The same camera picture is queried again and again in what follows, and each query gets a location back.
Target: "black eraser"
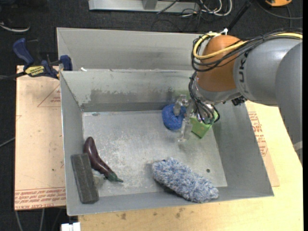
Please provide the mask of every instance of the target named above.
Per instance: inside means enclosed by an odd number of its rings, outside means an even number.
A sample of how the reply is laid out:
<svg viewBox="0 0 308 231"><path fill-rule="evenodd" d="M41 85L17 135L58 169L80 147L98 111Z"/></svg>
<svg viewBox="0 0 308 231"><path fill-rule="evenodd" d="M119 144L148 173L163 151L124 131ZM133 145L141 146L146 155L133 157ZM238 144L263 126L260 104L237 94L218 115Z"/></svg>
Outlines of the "black eraser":
<svg viewBox="0 0 308 231"><path fill-rule="evenodd" d="M76 180L80 201L93 204L99 200L97 188L87 153L71 155L73 172Z"/></svg>

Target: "black floor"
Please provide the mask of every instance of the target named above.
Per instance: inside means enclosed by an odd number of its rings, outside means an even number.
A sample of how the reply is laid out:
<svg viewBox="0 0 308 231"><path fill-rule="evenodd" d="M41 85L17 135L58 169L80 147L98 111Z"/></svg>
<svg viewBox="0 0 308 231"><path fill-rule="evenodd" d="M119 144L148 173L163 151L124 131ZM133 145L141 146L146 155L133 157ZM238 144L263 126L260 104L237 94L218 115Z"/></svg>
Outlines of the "black floor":
<svg viewBox="0 0 308 231"><path fill-rule="evenodd" d="M102 28L134 31L164 31L205 33L221 31L227 27L247 0L232 0L233 10L225 17L205 15L200 20L183 19L178 15L162 13L134 12L90 12L88 0L50 0L48 7L30 10L21 9L31 22L30 31L16 34L0 29L0 75L12 75L16 65L23 65L13 51L13 43L20 39L38 39L40 54L51 60L57 57L57 27ZM303 0L293 0L288 6L292 17L303 15ZM287 8L268 10L279 16L289 17ZM263 11L254 2L230 32L239 38L258 36L282 27L303 27L303 20L279 18ZM15 92L16 82L0 81L0 144L15 137ZM19 230L13 211L14 183L14 142L0 147L0 230ZM25 231L37 231L40 226L41 210L20 213L20 220ZM50 208L45 210L43 231L50 231L57 218L58 223L68 222L65 209Z"/></svg>

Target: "wire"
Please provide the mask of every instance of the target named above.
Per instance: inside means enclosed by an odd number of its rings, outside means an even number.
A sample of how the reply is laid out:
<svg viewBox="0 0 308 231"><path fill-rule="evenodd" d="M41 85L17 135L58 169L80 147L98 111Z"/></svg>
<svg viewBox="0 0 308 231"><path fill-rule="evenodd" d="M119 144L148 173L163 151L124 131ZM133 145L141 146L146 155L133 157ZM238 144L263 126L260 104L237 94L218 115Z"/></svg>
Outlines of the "wire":
<svg viewBox="0 0 308 231"><path fill-rule="evenodd" d="M8 141L6 141L6 142L4 142L4 143L2 143L2 144L0 144L0 148L3 147L3 146L5 146L5 145L8 144L8 143L14 141L14 140L15 140L15 137L12 138L12 139L10 139L10 140L8 140Z"/></svg>
<svg viewBox="0 0 308 231"><path fill-rule="evenodd" d="M23 230L23 226L21 225L21 222L20 222L19 215L18 215L18 212L17 212L17 211L15 211L15 215L16 215L16 219L17 219L17 223L18 223L19 230L20 230L20 231L24 231L24 230Z"/></svg>
<svg viewBox="0 0 308 231"><path fill-rule="evenodd" d="M192 51L192 67L195 71L198 72L206 72L206 71L210 71L216 67L222 67L225 65L225 63L223 65L219 65L222 61L228 59L228 61L232 61L235 58L239 57L240 55L242 55L243 53L250 51L251 49L257 47L258 45L260 45L261 43L268 41L268 40L272 40L272 39L299 39L302 40L303 38L303 34L302 34L302 29L300 28L285 28L285 29L278 29L272 32L269 32L267 34L264 34L262 36L258 36L255 38L251 38L251 39L247 39L247 40L238 40L237 42L235 42L234 44L221 49L219 51L216 51L214 53L208 54L208 55L199 55L199 50L201 48L201 44L208 40L211 39L213 37L219 36L221 35L220 33L208 33L203 35L202 37L197 38L194 42L193 42L193 51ZM211 61L211 62L203 62L202 60L205 59L210 59L218 54L221 54L223 52L228 51L228 53L226 53L224 56L220 57L218 60L215 61ZM197 68L196 65L201 65L201 66L206 66L206 69L199 69Z"/></svg>
<svg viewBox="0 0 308 231"><path fill-rule="evenodd" d="M219 36L221 35L220 33L207 33L207 34L204 34L202 37L200 37L195 43L194 43L194 46L193 46L193 52L192 52L192 56L193 58L197 58L198 60L204 60L204 59L209 59L211 57L214 57L218 54L221 54L221 53L224 53L226 51L231 51L231 53L228 53L226 56L222 57L219 62L222 61L222 59L226 59L228 57L230 57L231 55L234 54L234 50L236 49L241 49L243 48L244 46L246 46L246 48L249 48L249 46L255 46L256 42L263 42L265 40L269 40L269 39L273 39L274 37L291 37L291 38L296 38L296 39L302 39L303 38L303 35L302 33L300 32L292 32L292 31L280 31L280 32L270 32L268 34L265 34L264 36L262 37L256 37L256 38L253 38L253 39L250 39L250 40L244 40L244 41L237 41L236 43L224 48L224 49L221 49L219 51L216 51L214 53L211 53L211 54L208 54L208 55L198 55L198 51L201 47L201 44L206 40L206 39L211 39L213 37L216 37L216 36ZM217 63L218 61L215 61L215 62L212 62L212 63L207 63L207 64L204 64L204 65L211 65L211 64L214 64L214 63Z"/></svg>
<svg viewBox="0 0 308 231"><path fill-rule="evenodd" d="M268 10L266 10L265 8L263 8L262 7L262 5L260 4L260 3L258 3L257 2L257 5L261 8L261 9L263 9L266 13L269 13L269 14L271 14L271 15L273 15L273 16L276 16L276 17L278 17L278 18L281 18L281 19L286 19L286 20L301 20L301 19L303 19L303 17L301 16L301 17L287 17L287 16L281 16L281 15L278 15L278 14L274 14L274 13L272 13L272 12L269 12Z"/></svg>
<svg viewBox="0 0 308 231"><path fill-rule="evenodd" d="M58 219L59 219L59 216L60 216L61 212L62 212L62 209L60 208L60 210L59 210L59 212L58 212L58 214L57 214L57 216L56 216L56 218L55 218L55 220L54 220L54 222L53 222L51 231L53 231L54 228L56 227L56 224L57 224L57 221L58 221Z"/></svg>
<svg viewBox="0 0 308 231"><path fill-rule="evenodd" d="M15 215L16 215L19 230L24 231L23 226L21 225L21 221L20 221L20 218L19 218L18 211L15 211ZM42 210L42 215L41 215L40 224L39 224L39 231L42 231L42 229L43 229L44 216L45 216L45 209Z"/></svg>
<svg viewBox="0 0 308 231"><path fill-rule="evenodd" d="M157 14L163 13L166 10L170 9L176 2L178 2L179 0L175 0L174 2L172 2L171 4L169 4L166 8L162 9L161 11L157 12Z"/></svg>
<svg viewBox="0 0 308 231"><path fill-rule="evenodd" d="M39 231L42 231L42 229L43 229L44 215L45 215L45 209L42 210L42 216L40 218Z"/></svg>
<svg viewBox="0 0 308 231"><path fill-rule="evenodd" d="M202 9L202 12L203 13L209 13L209 14L217 15L217 16L226 16L226 15L230 14L230 12L232 11L232 6L233 6L232 0L228 0L229 9L225 13L219 13L221 11L221 9L222 9L222 0L218 0L218 1L219 1L219 8L211 10L211 9L208 8L208 6L205 5L205 1L204 0L199 0L200 6L205 9L205 10Z"/></svg>
<svg viewBox="0 0 308 231"><path fill-rule="evenodd" d="M3 79L11 79L13 81L16 81L16 79L14 78L10 78L9 76L6 76L6 75L0 75L0 80L3 80Z"/></svg>

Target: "cardboard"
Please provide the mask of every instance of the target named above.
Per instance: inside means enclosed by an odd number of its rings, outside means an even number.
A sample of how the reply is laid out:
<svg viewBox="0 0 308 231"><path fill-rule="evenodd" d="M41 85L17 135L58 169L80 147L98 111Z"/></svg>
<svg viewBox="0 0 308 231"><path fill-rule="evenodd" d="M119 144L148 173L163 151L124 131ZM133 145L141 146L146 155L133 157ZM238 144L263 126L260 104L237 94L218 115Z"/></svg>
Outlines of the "cardboard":
<svg viewBox="0 0 308 231"><path fill-rule="evenodd" d="M66 204L60 98L59 80L16 80L15 210Z"/></svg>

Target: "green object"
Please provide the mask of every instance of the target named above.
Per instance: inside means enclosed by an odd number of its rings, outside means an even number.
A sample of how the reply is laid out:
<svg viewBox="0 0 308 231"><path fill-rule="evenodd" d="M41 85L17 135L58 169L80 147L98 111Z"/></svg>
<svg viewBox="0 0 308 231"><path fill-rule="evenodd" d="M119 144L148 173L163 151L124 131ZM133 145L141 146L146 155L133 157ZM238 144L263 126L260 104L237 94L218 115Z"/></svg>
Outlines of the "green object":
<svg viewBox="0 0 308 231"><path fill-rule="evenodd" d="M199 122L196 117L191 117L192 132L196 134L200 139L210 130L213 124L204 124Z"/></svg>

